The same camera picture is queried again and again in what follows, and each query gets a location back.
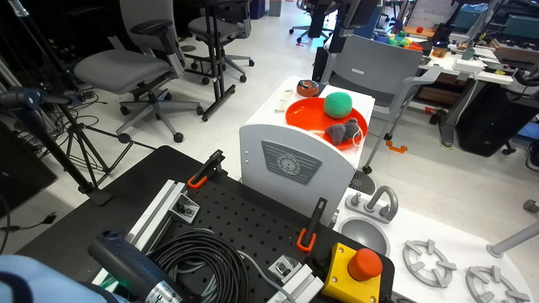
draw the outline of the coiled black cable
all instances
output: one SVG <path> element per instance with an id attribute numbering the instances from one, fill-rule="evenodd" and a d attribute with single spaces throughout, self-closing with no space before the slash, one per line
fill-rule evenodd
<path id="1" fill-rule="evenodd" d="M 215 275 L 216 290 L 212 303 L 249 301 L 249 278 L 240 254 L 209 230 L 182 232 L 147 256 L 165 272 L 177 266 L 203 262 Z"/>

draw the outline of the red button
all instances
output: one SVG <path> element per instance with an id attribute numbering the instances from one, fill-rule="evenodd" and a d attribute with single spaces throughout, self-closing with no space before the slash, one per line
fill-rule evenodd
<path id="1" fill-rule="evenodd" d="M 357 281 L 367 281 L 382 273 L 382 260 L 370 249 L 360 249 L 348 262 L 348 272 Z"/>

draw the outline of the brown donut toy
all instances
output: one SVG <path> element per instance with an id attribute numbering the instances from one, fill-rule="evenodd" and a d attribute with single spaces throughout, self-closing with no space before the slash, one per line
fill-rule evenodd
<path id="1" fill-rule="evenodd" d="M 311 80 L 301 80 L 298 83 L 298 86 L 296 88 L 299 95 L 303 97 L 314 97 L 316 94 L 318 94 L 319 90 L 318 83 L 311 81 Z"/>

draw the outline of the black pegboard table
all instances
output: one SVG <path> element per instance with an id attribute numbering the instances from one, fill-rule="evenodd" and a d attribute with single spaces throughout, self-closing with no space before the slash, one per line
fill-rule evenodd
<path id="1" fill-rule="evenodd" d="M 88 255 L 90 242 L 103 230 L 111 227 L 130 230 L 167 180 L 186 183 L 201 165 L 176 149 L 161 146 L 104 188 L 113 194 L 109 203 L 97 206 L 89 200 L 84 202 L 25 245 L 17 254 L 32 257 L 74 280 L 92 281 L 101 266 Z M 297 233 L 307 226 L 309 219 L 227 177 L 226 173 L 216 174 L 200 188 L 199 193 L 190 190 L 189 195 L 201 205 L 201 215 L 196 218 L 193 227 L 173 224 L 163 240 L 188 228 L 211 226 L 216 233 L 222 232 L 225 239 L 233 239 L 232 244 L 253 256 L 262 269 L 269 266 L 266 260 L 273 262 L 286 253 L 302 263 L 306 262 L 323 281 L 326 278 L 324 273 L 327 272 L 325 267 L 329 265 L 330 250 L 335 242 L 341 242 L 353 249 L 362 248 L 361 244 L 329 228 L 318 226 L 313 255 L 300 253 L 291 243 L 295 242 Z M 237 237 L 238 233 L 246 236 Z M 395 267 L 388 258 L 381 259 L 384 266 L 382 289 L 391 293 Z M 254 291 L 251 302 L 263 302 L 264 298 L 270 298 L 274 294 L 275 290 L 258 278 L 258 273 L 252 266 L 249 274 Z M 199 280 L 186 279 L 187 285 L 197 291 L 193 286 L 204 283 L 203 279 L 204 277 L 199 277 Z M 313 300 L 329 301 L 331 300 L 320 295 Z"/>

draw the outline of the gray chair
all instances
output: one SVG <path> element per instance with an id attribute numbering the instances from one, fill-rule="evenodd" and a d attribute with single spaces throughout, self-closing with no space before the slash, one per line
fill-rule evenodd
<path id="1" fill-rule="evenodd" d="M 433 83 L 443 71 L 442 67 L 434 65 L 421 77 L 416 77 L 422 55 L 419 51 L 356 35 L 346 39 L 341 53 L 328 53 L 321 82 L 372 96 L 375 98 L 372 116 L 387 121 L 363 167 L 366 174 L 372 172 L 370 163 L 382 141 L 392 139 L 418 86 Z M 391 123 L 393 127 L 386 133 Z"/>
<path id="2" fill-rule="evenodd" d="M 219 31 L 221 53 L 224 54 L 223 61 L 226 64 L 232 66 L 235 70 L 241 73 L 240 81 L 247 81 L 247 75 L 243 68 L 237 65 L 234 60 L 248 60 L 249 66 L 254 66 L 254 60 L 249 56 L 237 56 L 229 55 L 225 53 L 224 46 L 236 39 L 247 39 L 251 35 L 251 15 L 249 12 L 250 0 L 238 1 L 230 4 L 226 9 L 216 11 L 217 14 L 217 30 Z M 206 18 L 199 17 L 189 22 L 189 31 L 196 37 L 197 40 L 203 41 L 208 44 L 208 38 L 206 31 L 208 29 L 206 25 Z M 198 69 L 196 60 L 191 64 L 193 70 Z M 202 79 L 203 84 L 209 84 L 210 81 L 207 77 Z"/>
<path id="3" fill-rule="evenodd" d="M 311 14 L 313 12 L 313 5 L 312 3 L 309 1 L 309 0 L 298 0 L 296 2 L 296 6 L 298 7 L 298 9 L 300 10 L 304 10 L 306 11 L 307 13 Z M 327 16 L 329 15 L 330 13 L 336 11 L 338 9 L 338 5 L 336 2 L 332 2 L 330 4 L 330 6 L 328 6 L 328 8 L 326 9 L 326 11 L 324 12 L 324 16 Z M 290 34 L 293 34 L 294 33 L 294 30 L 305 30 L 301 35 L 300 37 L 296 40 L 299 42 L 301 42 L 301 39 L 308 35 L 309 34 L 309 31 L 310 31 L 310 26 L 309 25 L 304 25 L 304 26 L 292 26 L 292 28 L 288 31 Z M 326 29 L 325 27 L 322 28 L 322 31 L 320 32 L 320 35 L 322 35 L 325 40 L 324 40 L 324 43 L 326 43 L 326 41 L 329 39 L 329 37 L 331 37 L 331 35 L 333 34 L 333 30 L 331 29 Z"/>
<path id="4" fill-rule="evenodd" d="M 152 91 L 164 81 L 183 75 L 185 58 L 176 46 L 176 30 L 172 0 L 120 0 L 124 25 L 129 37 L 142 53 L 127 50 L 108 50 L 82 60 L 74 70 L 82 81 L 114 94 L 131 93 L 134 101 L 120 102 L 122 114 L 129 114 L 127 106 L 143 104 L 136 114 L 116 130 L 119 136 L 129 137 L 124 131 L 151 112 L 162 120 L 174 136 L 182 142 L 182 133 L 176 132 L 165 115 L 162 104 L 182 104 L 202 115 L 199 102 L 172 100 L 168 89 L 158 95 Z M 156 58 L 153 50 L 166 54 L 167 60 Z M 148 100 L 141 96 L 148 94 Z"/>

